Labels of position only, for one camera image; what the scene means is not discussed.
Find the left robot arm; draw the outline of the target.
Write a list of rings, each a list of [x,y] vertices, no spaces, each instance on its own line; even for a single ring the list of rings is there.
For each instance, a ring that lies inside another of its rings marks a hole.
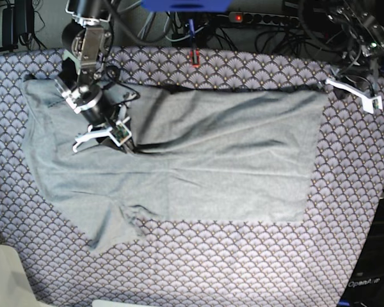
[[[336,81],[378,92],[384,64],[384,27],[363,1],[299,1],[298,20],[314,56],[335,56]]]

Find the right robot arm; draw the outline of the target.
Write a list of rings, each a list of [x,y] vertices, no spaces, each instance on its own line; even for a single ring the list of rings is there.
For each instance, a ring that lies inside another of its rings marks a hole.
[[[107,67],[114,35],[112,1],[69,1],[72,21],[63,30],[65,52],[56,88],[68,106],[88,122],[87,131],[75,138],[73,151],[91,140],[125,154],[134,149],[127,104],[140,94],[126,86],[123,98],[113,101],[107,91],[119,85],[115,68]]]

